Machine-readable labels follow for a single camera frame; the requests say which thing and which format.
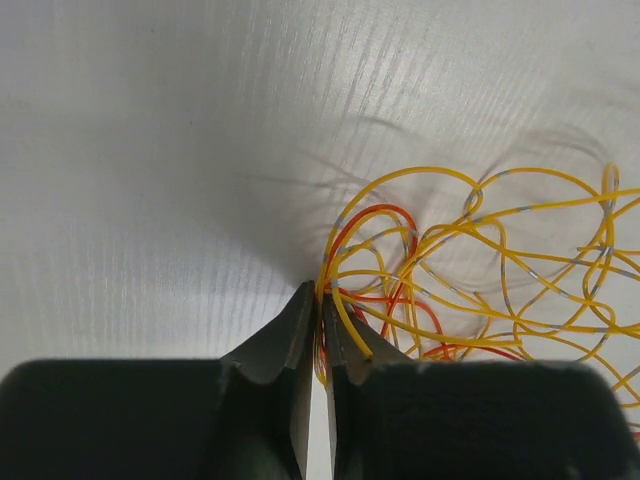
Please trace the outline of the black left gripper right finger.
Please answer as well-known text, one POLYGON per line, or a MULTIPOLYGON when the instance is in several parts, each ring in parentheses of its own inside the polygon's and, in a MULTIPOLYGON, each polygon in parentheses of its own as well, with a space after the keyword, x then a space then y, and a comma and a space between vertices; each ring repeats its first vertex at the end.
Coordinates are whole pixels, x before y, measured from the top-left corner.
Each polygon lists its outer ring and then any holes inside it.
POLYGON ((337 479, 635 479, 614 395, 573 362, 419 362, 322 307, 337 479))

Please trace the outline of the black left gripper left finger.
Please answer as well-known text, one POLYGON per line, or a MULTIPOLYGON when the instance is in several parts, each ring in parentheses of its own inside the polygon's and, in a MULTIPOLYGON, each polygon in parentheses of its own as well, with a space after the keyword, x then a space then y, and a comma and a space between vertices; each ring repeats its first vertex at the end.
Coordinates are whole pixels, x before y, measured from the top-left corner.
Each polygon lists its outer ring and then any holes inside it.
POLYGON ((38 359, 1 381, 5 479, 302 479, 312 282, 217 359, 38 359))

